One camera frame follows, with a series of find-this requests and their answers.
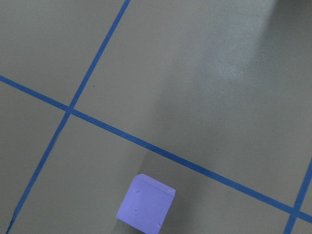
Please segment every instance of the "cube face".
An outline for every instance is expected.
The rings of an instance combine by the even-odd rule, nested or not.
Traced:
[[[175,192],[173,188],[147,175],[137,175],[116,217],[146,234],[157,234]]]

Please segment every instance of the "blue tape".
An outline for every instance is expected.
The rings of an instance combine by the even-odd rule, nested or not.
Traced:
[[[3,76],[1,76],[1,75],[0,75],[0,81],[2,81],[3,83],[5,83],[5,84],[7,84],[7,85],[10,85],[10,86],[13,87],[13,88],[16,88],[16,89],[18,89],[18,90],[21,90],[22,92],[27,93],[27,94],[29,94],[29,95],[35,97],[35,98],[38,98],[38,99],[40,99],[40,100],[42,100],[42,101],[44,101],[44,102],[46,102],[46,103],[49,103],[49,104],[52,105],[52,106],[55,106],[55,107],[57,107],[57,108],[60,108],[61,110],[66,111],[66,109],[68,108],[68,107],[67,107],[66,105],[64,105],[63,103],[60,103],[60,102],[58,102],[58,101],[55,101],[55,100],[52,99],[52,98],[49,98],[49,97],[47,97],[47,96],[45,96],[45,95],[43,95],[43,94],[40,94],[40,93],[38,93],[38,92],[36,92],[36,91],[34,91],[34,90],[32,90],[32,89],[29,89],[29,88],[27,88],[27,87],[25,87],[25,86],[23,86],[23,85],[21,85],[21,84],[18,84],[18,83],[14,82],[14,81],[12,81],[12,80],[10,80],[10,79],[8,79],[8,78],[3,77]]]
[[[301,211],[298,213],[298,218],[300,218],[300,219],[302,219],[304,221],[307,221],[309,223],[312,223],[312,215],[303,213]]]
[[[301,184],[297,199],[294,203],[293,213],[289,216],[289,219],[287,221],[287,224],[286,224],[286,227],[284,230],[284,234],[290,234],[293,231],[294,224],[295,224],[296,219],[299,215],[299,212],[300,212],[302,203],[304,201],[304,198],[307,194],[311,179],[312,179],[312,159],[309,163],[306,175],[304,176],[304,179],[303,179],[303,182]]]
[[[68,108],[66,105],[64,105],[62,103],[59,103],[59,102],[57,102],[57,101],[55,101],[55,100],[53,100],[53,99],[51,99],[49,97],[46,97],[46,96],[44,96],[42,94],[39,94],[36,91],[33,91],[33,90],[31,90],[31,89],[29,89],[27,87],[24,87],[24,86],[22,86],[20,84],[17,84],[17,83],[15,83],[15,82],[7,79],[7,78],[4,78],[4,77],[0,76],[0,81],[4,82],[6,84],[9,84],[12,87],[17,88],[17,89],[19,89],[19,90],[21,90],[21,91],[23,91],[23,92],[25,92],[27,94],[30,94],[30,95],[32,95],[32,96],[34,96],[34,97],[36,97],[36,98],[38,98],[38,99],[40,99],[42,101],[45,101],[45,102],[47,102],[47,103],[49,103],[51,105],[54,105],[54,106],[56,106],[56,107],[58,107],[58,108],[60,108],[62,110],[64,110],[64,109],[66,110],[66,108]],[[153,152],[155,152],[155,153],[157,153],[159,155],[165,156],[166,158],[168,158],[170,160],[176,161],[175,159],[179,159],[180,158],[180,157],[175,156],[175,155],[173,155],[173,154],[171,154],[171,153],[169,153],[169,152],[167,152],[167,151],[165,151],[165,150],[163,150],[163,149],[161,149],[161,148],[159,148],[157,146],[154,146],[154,145],[152,145],[152,144],[150,144],[150,143],[148,143],[148,142],[146,142],[144,140],[141,140],[141,139],[139,139],[139,138],[137,138],[135,136],[132,136],[132,135],[130,135],[130,134],[128,134],[128,133],[126,133],[126,132],[124,132],[122,130],[119,130],[119,129],[117,129],[117,128],[109,125],[109,124],[106,124],[106,123],[104,123],[104,122],[102,122],[102,121],[100,121],[98,119],[95,119],[95,118],[93,118],[91,116],[88,116],[88,115],[86,115],[86,114],[84,114],[84,113],[82,113],[80,111],[73,110],[71,114],[73,114],[76,117],[79,117],[79,118],[81,118],[81,119],[83,119],[83,120],[85,120],[85,121],[87,121],[87,122],[89,122],[89,123],[91,123],[91,124],[93,124],[93,125],[95,125],[97,127],[100,127],[100,128],[102,128],[102,129],[104,129],[106,131],[109,131],[109,132],[111,132],[111,133],[113,133],[113,134],[115,134],[115,135],[117,135],[119,137],[122,137],[122,138],[124,138],[126,140],[129,140],[130,142],[132,142],[134,144],[142,146],[142,147],[144,147],[144,148],[146,148],[148,150],[151,150],[151,151],[153,151]],[[236,183],[234,181],[231,181],[230,179],[227,179],[227,178],[225,178],[223,176],[220,176],[220,175],[218,175],[218,174],[216,174],[214,172],[211,172],[211,171],[209,171],[209,170],[207,170],[207,169],[205,169],[203,167],[200,167],[200,166],[198,166],[198,165],[196,165],[194,163],[189,162],[189,163],[183,164],[184,161],[186,161],[186,162],[188,162],[188,161],[185,160],[185,159],[182,159],[182,158],[180,158],[180,159],[182,160],[181,161],[182,163],[180,163],[181,165],[184,165],[184,166],[188,167],[188,164],[191,164],[191,165],[193,165],[193,167],[188,167],[188,168],[190,168],[192,170],[194,170],[194,168],[197,168],[197,170],[195,170],[195,171],[200,172],[201,174],[203,174],[203,175],[205,175],[205,176],[207,176],[209,178],[215,179],[215,180],[219,181],[220,183],[222,183],[224,185],[227,185],[227,186],[229,186],[231,188],[234,188],[234,189],[236,189],[236,190],[238,190],[240,192],[243,192],[246,195],[250,195],[250,196],[252,196],[252,197],[254,197],[254,198],[256,198],[256,199],[258,199],[258,200],[260,200],[260,201],[262,201],[262,202],[264,202],[266,204],[268,204],[268,205],[274,206],[274,207],[276,207],[276,208],[278,208],[278,209],[280,209],[282,211],[285,211],[285,212],[287,212],[289,214],[294,214],[293,207],[285,205],[285,204],[283,204],[283,203],[281,203],[281,202],[279,202],[277,200],[274,200],[274,199],[272,199],[272,198],[270,198],[268,196],[265,196],[265,195],[263,195],[261,193],[258,193],[258,192],[254,191],[252,189],[249,189],[249,188],[247,188],[247,187],[245,187],[245,186],[243,186],[241,184],[238,184],[238,183]],[[312,223],[312,216],[309,215],[309,214],[306,214],[304,212],[299,212],[298,213],[298,218],[300,218],[300,219],[302,219],[302,220],[304,220],[306,222]]]
[[[22,209],[22,207],[24,205],[25,200],[27,199],[27,197],[28,197],[28,195],[29,195],[33,185],[35,184],[35,182],[36,182],[36,180],[37,180],[37,178],[38,178],[38,176],[39,176],[39,174],[40,174],[40,172],[41,172],[45,162],[47,161],[47,159],[48,159],[48,157],[49,157],[49,155],[50,155],[50,153],[51,153],[51,151],[52,151],[52,149],[53,149],[53,147],[54,147],[54,145],[56,143],[56,140],[58,139],[58,137],[59,137],[62,129],[64,128],[64,126],[65,126],[65,124],[66,124],[66,122],[67,122],[71,112],[73,111],[74,106],[76,105],[76,103],[77,103],[77,101],[78,101],[78,99],[79,99],[79,97],[80,97],[84,87],[86,86],[86,84],[87,84],[87,82],[88,82],[92,72],[95,69],[95,66],[97,65],[101,55],[103,54],[103,52],[104,52],[104,50],[105,50],[105,48],[107,46],[107,43],[109,42],[113,32],[115,31],[115,29],[116,29],[116,27],[117,27],[117,25],[118,25],[122,15],[123,15],[123,13],[127,9],[127,6],[129,4],[129,2],[130,2],[130,0],[126,0],[124,2],[124,4],[122,5],[119,13],[117,14],[117,16],[116,16],[116,18],[115,18],[111,28],[109,29],[109,31],[108,31],[108,33],[107,33],[107,35],[105,37],[102,45],[98,49],[96,56],[94,57],[94,59],[93,59],[91,65],[90,65],[88,71],[86,72],[86,74],[85,74],[85,76],[84,76],[80,86],[78,87],[78,90],[76,91],[76,93],[75,93],[75,95],[74,95],[74,97],[73,97],[69,107],[66,108],[66,112],[65,112],[61,122],[59,123],[58,128],[56,129],[56,131],[55,131],[55,133],[54,133],[50,143],[48,144],[48,147],[46,148],[46,150],[45,150],[45,152],[44,152],[44,154],[43,154],[39,164],[37,165],[37,167],[36,167],[32,177],[31,177],[30,181],[28,182],[28,184],[26,186],[26,189],[24,190],[21,198],[19,199],[19,202],[18,202],[16,208],[14,209],[13,216],[12,216],[12,219],[10,221],[9,227],[8,227],[8,229],[6,231],[6,234],[9,234],[10,230],[12,229],[12,227],[13,227],[15,221],[16,221],[16,218],[18,217],[18,215],[19,215],[19,213],[20,213],[20,211],[21,211],[21,209]],[[48,98],[48,97],[46,97],[44,95],[41,95],[41,94],[39,94],[39,93],[37,93],[35,91],[32,91],[32,90],[30,90],[30,89],[28,89],[28,88],[26,88],[24,86],[18,85],[17,83],[15,83],[13,81],[10,81],[9,79],[1,77],[1,81],[11,85],[12,87],[18,88],[21,91],[26,92],[26,93],[34,96],[34,97],[37,97],[37,98],[39,98],[41,100],[44,100],[45,102],[48,102],[50,104],[53,103],[57,107],[62,107],[62,108],[64,107],[63,104],[59,105],[56,101],[52,100],[51,98]]]
[[[75,115],[76,117],[79,117],[79,118],[81,118],[81,119],[91,123],[91,124],[94,124],[97,127],[100,127],[100,128],[102,128],[102,129],[104,129],[104,130],[106,130],[108,132],[111,132],[111,133],[113,133],[113,134],[115,134],[115,135],[117,135],[119,137],[122,137],[122,138],[124,138],[124,139],[126,139],[126,140],[128,140],[128,141],[130,141],[130,142],[132,142],[134,144],[142,146],[145,149],[153,151],[156,154],[164,156],[164,157],[166,157],[166,158],[168,158],[168,159],[170,159],[170,160],[172,160],[174,162],[177,162],[177,163],[179,163],[179,164],[181,164],[181,165],[183,165],[183,166],[185,166],[185,167],[187,167],[187,168],[189,168],[189,169],[191,169],[193,171],[199,172],[199,173],[201,173],[201,174],[203,174],[203,175],[205,175],[205,176],[207,176],[207,177],[209,177],[211,179],[214,179],[214,180],[216,180],[216,181],[218,181],[218,182],[220,182],[220,183],[222,183],[224,185],[227,185],[227,186],[229,186],[229,187],[231,187],[233,189],[236,189],[236,190],[238,190],[238,191],[240,191],[240,192],[242,192],[242,193],[244,193],[246,195],[249,195],[249,196],[251,196],[253,198],[256,198],[256,199],[258,199],[258,200],[260,200],[260,201],[262,201],[264,203],[267,203],[267,204],[269,204],[271,206],[274,206],[274,207],[276,207],[276,208],[278,208],[278,209],[280,209],[282,211],[285,211],[287,213],[292,213],[292,211],[293,211],[293,208],[288,206],[288,205],[285,205],[285,204],[283,204],[283,203],[281,203],[281,202],[279,202],[279,201],[277,201],[277,200],[275,200],[273,198],[270,198],[270,197],[268,197],[266,195],[263,195],[263,194],[255,191],[255,190],[252,190],[252,189],[250,189],[250,188],[248,188],[246,186],[243,186],[243,185],[241,185],[239,183],[236,183],[236,182],[234,182],[234,181],[232,181],[232,180],[230,180],[228,178],[225,178],[225,177],[223,177],[223,176],[221,176],[221,175],[219,175],[217,173],[209,171],[209,170],[207,170],[207,169],[205,169],[205,168],[203,168],[203,167],[201,167],[201,166],[199,166],[199,165],[197,165],[195,163],[192,163],[192,162],[190,162],[190,161],[188,161],[186,159],[183,159],[183,158],[181,158],[181,157],[179,157],[177,155],[174,155],[174,154],[172,154],[172,153],[170,153],[168,151],[165,151],[165,150],[163,150],[163,149],[161,149],[161,148],[159,148],[159,147],[157,147],[155,145],[152,145],[152,144],[150,144],[150,143],[148,143],[148,142],[146,142],[146,141],[144,141],[142,139],[139,139],[139,138],[137,138],[137,137],[135,137],[133,135],[130,135],[130,134],[128,134],[128,133],[126,133],[126,132],[124,132],[124,131],[122,131],[122,130],[120,130],[118,128],[115,128],[115,127],[113,127],[113,126],[111,126],[111,125],[109,125],[107,123],[104,123],[104,122],[102,122],[102,121],[100,121],[98,119],[95,119],[95,118],[93,118],[91,116],[88,116],[88,115],[86,115],[86,114],[84,114],[84,113],[82,113],[80,111],[73,110],[72,114]]]

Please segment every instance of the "cube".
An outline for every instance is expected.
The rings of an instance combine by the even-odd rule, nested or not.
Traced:
[[[116,217],[145,234],[158,234],[175,189],[145,175],[135,176]]]

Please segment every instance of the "floor tile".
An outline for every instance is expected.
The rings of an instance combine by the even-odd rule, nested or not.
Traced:
[[[288,214],[70,117],[12,234],[139,233],[115,218],[135,175],[176,189],[161,234],[282,233]]]
[[[292,234],[310,234],[312,230],[312,223],[308,223],[298,219],[292,230]]]
[[[122,4],[3,1],[0,74],[69,104]]]
[[[311,10],[133,0],[77,109],[293,205],[312,152]]]
[[[63,111],[0,82],[0,233],[5,233]]]

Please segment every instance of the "floor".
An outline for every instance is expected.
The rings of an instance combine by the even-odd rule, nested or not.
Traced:
[[[141,233],[115,216],[145,173],[160,234],[310,234],[311,11],[2,1],[0,233]]]

